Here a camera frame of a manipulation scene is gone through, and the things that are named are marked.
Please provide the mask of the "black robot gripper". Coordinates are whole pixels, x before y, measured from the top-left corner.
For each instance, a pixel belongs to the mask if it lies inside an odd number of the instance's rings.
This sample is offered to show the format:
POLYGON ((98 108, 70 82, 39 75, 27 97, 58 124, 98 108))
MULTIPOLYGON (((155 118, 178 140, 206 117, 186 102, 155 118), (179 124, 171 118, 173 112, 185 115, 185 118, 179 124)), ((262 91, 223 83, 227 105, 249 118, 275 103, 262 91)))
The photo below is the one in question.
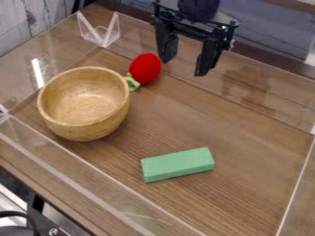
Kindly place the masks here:
POLYGON ((221 0, 154 0, 155 36, 161 60, 169 63, 178 55, 178 33, 203 41, 197 58, 197 77, 215 68, 222 48, 230 50, 239 22, 221 9, 221 0))

